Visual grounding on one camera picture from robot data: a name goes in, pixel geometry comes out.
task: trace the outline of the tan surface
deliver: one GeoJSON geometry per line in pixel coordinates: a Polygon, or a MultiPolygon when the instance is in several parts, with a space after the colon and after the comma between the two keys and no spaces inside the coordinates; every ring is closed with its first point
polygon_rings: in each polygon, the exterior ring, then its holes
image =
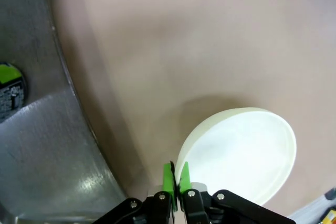
{"type": "Polygon", "coordinates": [[[224,109],[284,117],[295,167],[266,207],[336,185],[335,0],[53,0],[80,100],[132,196],[161,182],[188,133],[224,109]]]}

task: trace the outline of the label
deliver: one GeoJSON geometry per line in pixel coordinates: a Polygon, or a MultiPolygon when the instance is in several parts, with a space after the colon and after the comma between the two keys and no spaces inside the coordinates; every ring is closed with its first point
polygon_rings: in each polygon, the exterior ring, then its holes
{"type": "Polygon", "coordinates": [[[14,81],[0,89],[0,123],[23,106],[25,99],[22,80],[14,81]]]}

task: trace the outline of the screw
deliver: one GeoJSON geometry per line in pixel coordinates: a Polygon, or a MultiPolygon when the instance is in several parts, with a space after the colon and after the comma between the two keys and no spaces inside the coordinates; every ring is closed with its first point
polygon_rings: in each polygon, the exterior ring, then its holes
{"type": "Polygon", "coordinates": [[[135,201],[132,201],[130,206],[131,208],[135,208],[138,206],[138,204],[135,201]]]}
{"type": "Polygon", "coordinates": [[[224,198],[225,198],[224,194],[217,194],[217,199],[222,200],[224,198]]]}
{"type": "Polygon", "coordinates": [[[188,192],[188,196],[189,196],[189,197],[194,197],[195,194],[196,194],[196,193],[195,193],[194,191],[189,191],[189,192],[188,192]]]}

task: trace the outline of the white plastic lid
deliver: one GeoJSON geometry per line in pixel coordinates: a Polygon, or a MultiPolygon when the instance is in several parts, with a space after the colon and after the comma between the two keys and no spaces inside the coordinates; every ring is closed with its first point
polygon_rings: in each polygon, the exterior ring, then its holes
{"type": "Polygon", "coordinates": [[[209,194],[227,189],[256,204],[266,203],[285,183],[294,165],[296,139],[280,116],[258,108],[219,112],[199,124],[185,140],[176,180],[185,162],[191,182],[209,194]]]}

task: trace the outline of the metal sink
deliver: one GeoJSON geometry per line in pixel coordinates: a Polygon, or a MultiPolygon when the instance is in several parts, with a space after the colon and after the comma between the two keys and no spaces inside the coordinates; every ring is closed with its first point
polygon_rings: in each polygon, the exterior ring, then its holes
{"type": "Polygon", "coordinates": [[[72,87],[48,0],[1,0],[1,61],[28,85],[0,124],[0,221],[87,222],[124,199],[72,87]]]}

